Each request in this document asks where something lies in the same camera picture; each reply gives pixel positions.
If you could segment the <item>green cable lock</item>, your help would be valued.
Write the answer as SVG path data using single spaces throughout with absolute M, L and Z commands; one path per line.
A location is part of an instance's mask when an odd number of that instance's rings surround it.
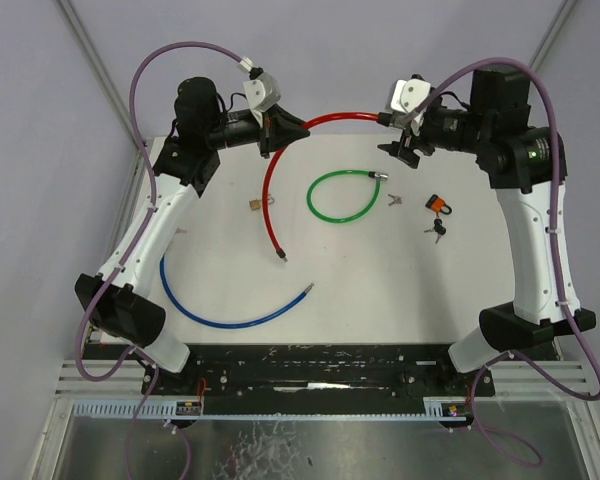
M 355 222 L 373 209 L 388 179 L 387 173 L 362 169 L 325 173 L 307 189 L 307 208 L 326 223 Z

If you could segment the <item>green lock key bunch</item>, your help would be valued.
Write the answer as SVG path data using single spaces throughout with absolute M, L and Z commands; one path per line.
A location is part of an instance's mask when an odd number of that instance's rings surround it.
M 390 201 L 388 203 L 389 206 L 402 204 L 402 198 L 400 196 L 389 194 L 388 197 L 390 198 Z

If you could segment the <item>orange padlock with keys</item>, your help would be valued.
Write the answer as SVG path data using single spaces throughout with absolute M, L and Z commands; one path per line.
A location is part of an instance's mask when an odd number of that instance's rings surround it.
M 425 207 L 436 215 L 451 215 L 453 209 L 446 203 L 446 201 L 437 194 L 432 194 L 431 197 L 425 203 Z

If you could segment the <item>black padlock keys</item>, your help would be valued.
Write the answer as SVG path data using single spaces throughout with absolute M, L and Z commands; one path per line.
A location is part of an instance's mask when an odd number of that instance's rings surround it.
M 439 241 L 446 235 L 447 229 L 444 226 L 444 222 L 441 218 L 436 218 L 433 221 L 433 225 L 425 230 L 425 233 L 435 234 L 435 244 L 438 244 Z

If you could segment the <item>brass padlock with key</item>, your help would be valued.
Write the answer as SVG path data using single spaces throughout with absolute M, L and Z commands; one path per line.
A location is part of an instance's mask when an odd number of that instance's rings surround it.
M 262 199 L 254 199 L 254 200 L 250 200 L 249 201 L 249 208 L 251 211 L 258 211 L 261 210 L 263 208 L 264 204 L 267 205 L 272 205 L 275 202 L 275 199 L 273 196 L 268 195 L 266 201 L 263 201 Z

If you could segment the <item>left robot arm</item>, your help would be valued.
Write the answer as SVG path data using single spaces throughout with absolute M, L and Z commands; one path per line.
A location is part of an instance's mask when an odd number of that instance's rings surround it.
M 243 89 L 247 106 L 231 113 L 212 80 L 193 77 L 178 86 L 171 130 L 148 166 L 148 196 L 98 272 L 80 275 L 75 284 L 83 325 L 122 340 L 165 370 L 164 382 L 181 395 L 197 387 L 199 371 L 187 363 L 189 347 L 170 329 L 165 309 L 149 299 L 178 223 L 219 167 L 220 150 L 255 144 L 268 156 L 309 135 L 300 119 L 279 107 L 270 74 L 256 70 Z

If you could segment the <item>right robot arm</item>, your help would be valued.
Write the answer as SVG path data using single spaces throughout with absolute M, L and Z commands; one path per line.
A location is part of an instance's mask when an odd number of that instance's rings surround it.
M 400 130 L 382 150 L 411 168 L 437 149 L 473 154 L 503 212 L 514 269 L 514 298 L 482 310 L 479 325 L 448 350 L 438 387 L 458 394 L 471 371 L 505 351 L 531 348 L 596 325 L 572 284 L 563 232 L 566 161 L 551 131 L 528 124 L 530 78 L 507 65 L 474 70 L 470 100 L 460 110 L 418 75 L 392 86 L 379 124 Z

